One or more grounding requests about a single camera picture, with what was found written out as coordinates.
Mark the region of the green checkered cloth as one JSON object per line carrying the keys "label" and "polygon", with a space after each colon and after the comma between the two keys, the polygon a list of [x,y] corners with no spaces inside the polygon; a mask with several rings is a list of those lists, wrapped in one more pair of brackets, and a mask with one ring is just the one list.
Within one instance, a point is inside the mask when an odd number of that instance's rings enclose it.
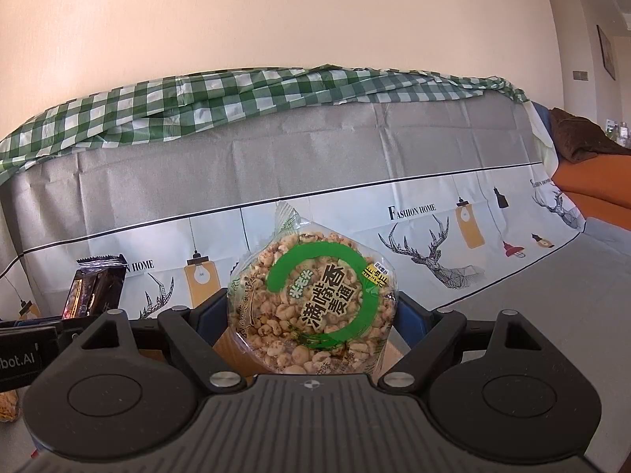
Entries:
{"label": "green checkered cloth", "polygon": [[166,143],[257,116],[366,102],[461,101],[496,92],[523,104],[500,77],[428,71],[267,67],[225,69],[142,81],[66,101],[33,116],[1,141],[1,179],[85,149]]}

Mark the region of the brown cardboard box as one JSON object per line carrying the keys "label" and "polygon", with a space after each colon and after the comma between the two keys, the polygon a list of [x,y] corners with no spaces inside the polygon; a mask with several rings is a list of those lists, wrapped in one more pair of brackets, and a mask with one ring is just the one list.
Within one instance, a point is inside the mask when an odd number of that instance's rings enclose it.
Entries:
{"label": "brown cardboard box", "polygon": [[304,345],[286,345],[282,339],[269,334],[254,337],[254,353],[239,343],[228,330],[211,343],[232,369],[251,382],[262,374],[286,375],[354,375],[367,374],[373,381],[403,357],[403,346],[395,345],[392,339],[377,347],[374,339],[360,339],[350,348],[341,347],[334,351],[307,351]]}

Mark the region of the round puffed grain snack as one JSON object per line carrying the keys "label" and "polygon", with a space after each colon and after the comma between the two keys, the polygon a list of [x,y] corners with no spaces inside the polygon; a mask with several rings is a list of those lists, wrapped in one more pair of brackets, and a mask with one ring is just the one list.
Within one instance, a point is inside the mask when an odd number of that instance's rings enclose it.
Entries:
{"label": "round puffed grain snack", "polygon": [[259,251],[239,262],[228,284],[228,324],[254,353],[273,334],[307,351],[387,342],[397,312],[397,277],[377,251],[312,222],[288,203]]}

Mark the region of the dark chocolate biscuit pack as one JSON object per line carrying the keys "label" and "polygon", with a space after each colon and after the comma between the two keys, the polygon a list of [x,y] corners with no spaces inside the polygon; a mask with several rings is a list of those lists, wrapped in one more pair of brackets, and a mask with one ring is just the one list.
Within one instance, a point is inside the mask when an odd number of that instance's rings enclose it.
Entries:
{"label": "dark chocolate biscuit pack", "polygon": [[62,318],[92,317],[117,309],[127,272],[125,257],[91,256],[78,259],[77,265]]}

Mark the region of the framed wall picture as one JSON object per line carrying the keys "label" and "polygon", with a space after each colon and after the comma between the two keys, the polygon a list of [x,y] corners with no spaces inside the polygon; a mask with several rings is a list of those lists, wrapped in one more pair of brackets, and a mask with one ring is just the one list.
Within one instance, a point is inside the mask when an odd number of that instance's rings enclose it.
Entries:
{"label": "framed wall picture", "polygon": [[609,76],[615,80],[616,79],[616,69],[615,69],[615,56],[614,50],[611,41],[605,34],[604,30],[597,26],[597,32],[599,37],[599,45],[601,50],[602,64],[604,70],[609,74]]}

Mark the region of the orange cushion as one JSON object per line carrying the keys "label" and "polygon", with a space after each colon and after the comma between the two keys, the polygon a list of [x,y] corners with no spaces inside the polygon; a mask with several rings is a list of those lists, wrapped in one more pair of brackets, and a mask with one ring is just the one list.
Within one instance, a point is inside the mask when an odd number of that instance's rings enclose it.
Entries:
{"label": "orange cushion", "polygon": [[585,218],[631,229],[631,162],[629,156],[599,155],[578,164],[566,160],[552,179]]}

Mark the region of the wall switch plate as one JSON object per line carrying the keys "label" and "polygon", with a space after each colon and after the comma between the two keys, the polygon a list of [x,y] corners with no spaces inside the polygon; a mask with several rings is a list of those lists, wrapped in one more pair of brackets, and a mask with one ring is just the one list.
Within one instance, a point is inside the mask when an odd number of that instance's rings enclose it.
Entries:
{"label": "wall switch plate", "polygon": [[574,80],[587,81],[588,80],[588,72],[573,71],[572,72],[572,77],[573,77]]}

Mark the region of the grey printed sofa cover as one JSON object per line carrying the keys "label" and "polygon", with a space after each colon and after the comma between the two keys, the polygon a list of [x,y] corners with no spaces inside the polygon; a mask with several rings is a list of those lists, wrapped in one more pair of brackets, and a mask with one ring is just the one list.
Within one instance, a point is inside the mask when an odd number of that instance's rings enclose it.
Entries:
{"label": "grey printed sofa cover", "polygon": [[630,449],[630,235],[543,164],[533,113],[502,95],[255,117],[167,144],[51,159],[1,188],[1,316],[62,310],[78,259],[129,262],[122,304],[191,304],[274,228],[278,203],[388,252],[429,309],[523,313],[598,390],[589,453]]}

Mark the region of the brown blanket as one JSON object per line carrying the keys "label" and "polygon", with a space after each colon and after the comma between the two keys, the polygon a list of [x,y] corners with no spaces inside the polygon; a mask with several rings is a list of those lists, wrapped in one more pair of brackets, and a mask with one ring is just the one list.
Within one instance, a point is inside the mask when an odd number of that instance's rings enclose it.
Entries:
{"label": "brown blanket", "polygon": [[607,138],[604,131],[586,117],[554,108],[550,111],[550,125],[556,151],[571,164],[599,155],[630,155],[630,149]]}

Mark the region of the clear bag of crackers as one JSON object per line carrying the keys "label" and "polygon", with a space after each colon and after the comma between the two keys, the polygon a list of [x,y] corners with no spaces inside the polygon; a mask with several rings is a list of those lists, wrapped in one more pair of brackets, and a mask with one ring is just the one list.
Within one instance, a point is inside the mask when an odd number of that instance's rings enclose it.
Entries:
{"label": "clear bag of crackers", "polygon": [[0,393],[0,422],[13,423],[19,419],[19,394],[16,390]]}

